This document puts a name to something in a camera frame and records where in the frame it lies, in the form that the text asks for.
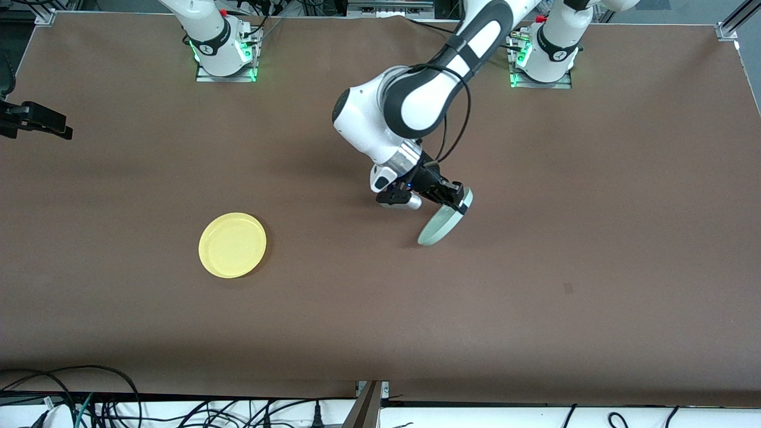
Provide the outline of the yellow round plate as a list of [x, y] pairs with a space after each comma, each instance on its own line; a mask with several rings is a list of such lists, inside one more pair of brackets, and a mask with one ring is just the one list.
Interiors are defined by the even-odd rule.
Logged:
[[229, 212], [214, 219], [203, 231], [199, 260], [218, 278], [239, 278], [259, 265], [267, 244], [265, 228], [258, 219], [244, 212]]

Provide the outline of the pale green round plate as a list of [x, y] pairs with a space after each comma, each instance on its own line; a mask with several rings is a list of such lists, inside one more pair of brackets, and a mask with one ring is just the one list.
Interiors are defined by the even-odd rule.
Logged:
[[460, 200], [457, 208], [441, 206], [422, 228], [417, 238], [417, 244], [420, 246], [434, 246], [438, 241], [445, 238], [462, 220], [472, 202], [472, 190], [470, 187], [465, 187], [464, 197]]

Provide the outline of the aluminium frame profile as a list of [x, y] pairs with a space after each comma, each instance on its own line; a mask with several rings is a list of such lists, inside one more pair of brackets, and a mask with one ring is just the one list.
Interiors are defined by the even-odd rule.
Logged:
[[357, 399], [341, 428], [379, 428], [381, 404], [389, 398], [388, 381], [358, 381]]

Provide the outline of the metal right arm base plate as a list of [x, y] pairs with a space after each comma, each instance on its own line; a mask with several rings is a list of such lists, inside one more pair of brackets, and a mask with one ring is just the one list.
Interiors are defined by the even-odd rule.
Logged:
[[263, 30], [239, 22], [228, 40], [213, 51], [211, 46], [191, 42], [197, 62], [198, 82], [255, 82]]

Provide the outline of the grey equipment box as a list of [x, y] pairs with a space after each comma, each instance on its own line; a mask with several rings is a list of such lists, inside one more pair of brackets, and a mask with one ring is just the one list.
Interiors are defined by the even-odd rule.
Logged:
[[434, 0], [346, 0], [347, 17], [435, 19]]

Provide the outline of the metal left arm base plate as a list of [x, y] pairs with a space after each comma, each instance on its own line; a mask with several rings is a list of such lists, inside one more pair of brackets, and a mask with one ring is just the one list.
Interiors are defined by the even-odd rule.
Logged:
[[574, 56], [552, 62], [541, 48], [533, 47], [529, 33], [511, 32], [506, 38], [511, 87], [570, 89]]

